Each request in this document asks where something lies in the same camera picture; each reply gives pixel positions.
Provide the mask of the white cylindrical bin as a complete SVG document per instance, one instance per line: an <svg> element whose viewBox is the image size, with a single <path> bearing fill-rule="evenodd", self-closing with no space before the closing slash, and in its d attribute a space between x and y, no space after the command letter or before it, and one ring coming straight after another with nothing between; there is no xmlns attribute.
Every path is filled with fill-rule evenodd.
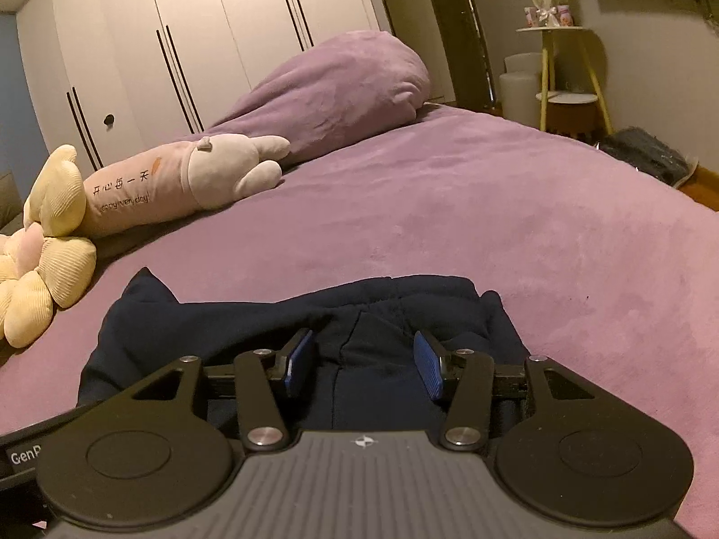
<svg viewBox="0 0 719 539"><path fill-rule="evenodd" d="M500 75L503 118L535 129L540 126L541 53L516 53L505 58Z"/></svg>

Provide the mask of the long pink rabbit plush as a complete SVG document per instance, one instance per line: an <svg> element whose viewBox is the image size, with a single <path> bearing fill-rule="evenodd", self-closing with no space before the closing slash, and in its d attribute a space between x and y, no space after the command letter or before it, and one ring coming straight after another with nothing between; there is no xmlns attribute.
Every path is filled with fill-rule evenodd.
<svg viewBox="0 0 719 539"><path fill-rule="evenodd" d="M218 134L156 146L84 178L77 150L56 147L23 206L23 226L46 237L99 240L142 225L214 211L279 184L290 142Z"/></svg>

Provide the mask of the white wardrobe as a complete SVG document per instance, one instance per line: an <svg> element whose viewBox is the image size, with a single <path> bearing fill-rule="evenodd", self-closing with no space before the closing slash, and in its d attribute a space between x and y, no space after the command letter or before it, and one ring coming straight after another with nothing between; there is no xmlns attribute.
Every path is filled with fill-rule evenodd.
<svg viewBox="0 0 719 539"><path fill-rule="evenodd" d="M202 132L289 58L389 24L380 0L1 0L45 145L84 174Z"/></svg>

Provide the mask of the dark navy zip jacket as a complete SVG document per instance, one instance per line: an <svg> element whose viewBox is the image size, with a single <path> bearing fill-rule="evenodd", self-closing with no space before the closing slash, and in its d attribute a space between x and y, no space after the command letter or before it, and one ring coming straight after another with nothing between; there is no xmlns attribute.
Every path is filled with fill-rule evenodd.
<svg viewBox="0 0 719 539"><path fill-rule="evenodd" d="M500 296L476 292L467 278L367 278L278 303L182 303L142 269L102 322L79 404L111 398L183 355L224 365L249 350L279 349L301 328L315 346L315 363L301 375L310 387L294 420L302 429L438 434L445 414L413 359L419 330L501 365L529 354Z"/></svg>

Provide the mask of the grey sofa headboard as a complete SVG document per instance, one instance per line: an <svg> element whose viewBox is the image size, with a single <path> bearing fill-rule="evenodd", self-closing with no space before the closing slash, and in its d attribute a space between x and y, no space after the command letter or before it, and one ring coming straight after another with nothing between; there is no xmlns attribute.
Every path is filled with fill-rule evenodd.
<svg viewBox="0 0 719 539"><path fill-rule="evenodd" d="M22 228L23 202L11 172L0 175L0 228L2 235L12 235Z"/></svg>

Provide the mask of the purple pillow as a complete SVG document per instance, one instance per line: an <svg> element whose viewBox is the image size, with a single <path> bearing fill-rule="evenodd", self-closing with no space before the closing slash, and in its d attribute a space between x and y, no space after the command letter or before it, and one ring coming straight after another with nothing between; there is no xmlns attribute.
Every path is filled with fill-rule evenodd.
<svg viewBox="0 0 719 539"><path fill-rule="evenodd" d="M430 89L424 62L400 39L352 31L284 62L205 133L285 137L288 169L412 122Z"/></svg>

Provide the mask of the purple bed blanket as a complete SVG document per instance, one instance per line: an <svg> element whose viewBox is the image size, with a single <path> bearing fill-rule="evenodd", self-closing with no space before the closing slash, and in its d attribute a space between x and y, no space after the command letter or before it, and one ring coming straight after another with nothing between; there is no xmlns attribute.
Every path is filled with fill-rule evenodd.
<svg viewBox="0 0 719 539"><path fill-rule="evenodd" d="M272 191L120 257L23 352L1 353L4 432L77 399L101 320L140 269L183 302L274 302L374 276L493 290L530 350L678 432L679 513L718 532L718 217L580 142L491 115L416 123L299 166Z"/></svg>

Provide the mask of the yellow flower plush pillow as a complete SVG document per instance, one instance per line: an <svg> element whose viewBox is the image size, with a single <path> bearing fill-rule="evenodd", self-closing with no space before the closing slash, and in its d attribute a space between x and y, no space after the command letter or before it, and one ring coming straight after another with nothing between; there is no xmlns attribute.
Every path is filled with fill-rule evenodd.
<svg viewBox="0 0 719 539"><path fill-rule="evenodd" d="M84 237L47 237L39 224L1 237L1 338L32 345L58 309L84 296L96 267L96 248Z"/></svg>

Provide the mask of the yellow leg side table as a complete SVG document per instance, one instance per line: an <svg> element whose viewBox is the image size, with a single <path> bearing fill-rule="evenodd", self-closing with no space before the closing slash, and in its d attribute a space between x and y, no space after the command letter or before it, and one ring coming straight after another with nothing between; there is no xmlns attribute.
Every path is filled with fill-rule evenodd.
<svg viewBox="0 0 719 539"><path fill-rule="evenodd" d="M589 27L525 27L519 34L540 38L539 126L548 132L548 108L551 103L568 106L587 105L594 109L603 134L613 134L613 120L606 97L608 60L601 39Z"/></svg>

